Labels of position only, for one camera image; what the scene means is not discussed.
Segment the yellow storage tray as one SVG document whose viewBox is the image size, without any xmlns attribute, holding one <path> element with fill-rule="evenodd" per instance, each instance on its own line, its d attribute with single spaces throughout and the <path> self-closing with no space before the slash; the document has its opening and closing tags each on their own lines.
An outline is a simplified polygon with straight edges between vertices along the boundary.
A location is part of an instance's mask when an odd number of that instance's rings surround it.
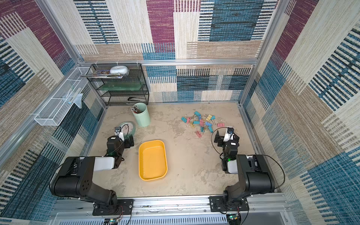
<svg viewBox="0 0 360 225">
<path fill-rule="evenodd" d="M 147 141 L 139 147 L 139 177 L 146 182 L 162 179 L 168 172 L 165 144 Z"/>
</svg>

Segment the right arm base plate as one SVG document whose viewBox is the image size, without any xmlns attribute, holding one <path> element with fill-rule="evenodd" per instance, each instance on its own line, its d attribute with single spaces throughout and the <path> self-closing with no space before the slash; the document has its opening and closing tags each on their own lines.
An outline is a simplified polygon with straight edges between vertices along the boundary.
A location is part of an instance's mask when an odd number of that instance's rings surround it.
<svg viewBox="0 0 360 225">
<path fill-rule="evenodd" d="M 211 212 L 242 212 L 248 211 L 249 206 L 245 200 L 225 200 L 223 196 L 210 196 L 209 198 Z"/>
</svg>

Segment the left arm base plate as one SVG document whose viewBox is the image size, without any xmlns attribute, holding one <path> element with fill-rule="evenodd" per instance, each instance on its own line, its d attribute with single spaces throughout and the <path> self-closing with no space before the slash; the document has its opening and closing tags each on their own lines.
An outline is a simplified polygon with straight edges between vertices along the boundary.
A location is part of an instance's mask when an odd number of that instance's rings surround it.
<svg viewBox="0 0 360 225">
<path fill-rule="evenodd" d="M 94 204 L 93 216 L 130 215 L 134 199 L 118 199 L 115 205 Z"/>
</svg>

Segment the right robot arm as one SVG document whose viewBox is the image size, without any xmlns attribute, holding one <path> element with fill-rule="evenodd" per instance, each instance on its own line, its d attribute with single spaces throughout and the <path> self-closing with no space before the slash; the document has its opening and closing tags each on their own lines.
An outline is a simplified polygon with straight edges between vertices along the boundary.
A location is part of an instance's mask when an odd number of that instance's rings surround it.
<svg viewBox="0 0 360 225">
<path fill-rule="evenodd" d="M 212 196 L 209 198 L 212 212 L 246 211 L 249 209 L 247 198 L 253 195 L 264 195 L 273 193 L 282 187 L 286 181 L 285 171 L 283 181 L 276 184 L 275 178 L 268 166 L 267 158 L 278 163 L 269 155 L 255 154 L 244 155 L 238 153 L 240 138 L 235 134 L 233 127 L 227 127 L 225 134 L 220 135 L 219 130 L 213 131 L 212 146 L 221 147 L 222 152 L 216 151 L 221 160 L 222 171 L 226 174 L 236 174 L 238 181 L 227 186 L 222 196 Z"/>
</svg>

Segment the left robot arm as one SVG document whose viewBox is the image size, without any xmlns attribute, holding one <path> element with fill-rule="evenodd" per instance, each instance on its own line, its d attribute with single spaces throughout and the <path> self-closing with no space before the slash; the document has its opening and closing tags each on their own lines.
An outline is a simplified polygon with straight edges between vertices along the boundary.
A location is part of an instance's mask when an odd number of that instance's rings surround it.
<svg viewBox="0 0 360 225">
<path fill-rule="evenodd" d="M 132 135 L 126 135 L 125 139 L 111 136 L 106 145 L 107 152 L 102 157 L 66 158 L 49 181 L 52 195 L 79 198 L 94 203 L 97 208 L 109 207 L 114 210 L 119 205 L 116 192 L 95 184 L 93 174 L 97 171 L 117 169 L 125 160 L 124 150 L 134 146 L 134 138 Z"/>
</svg>

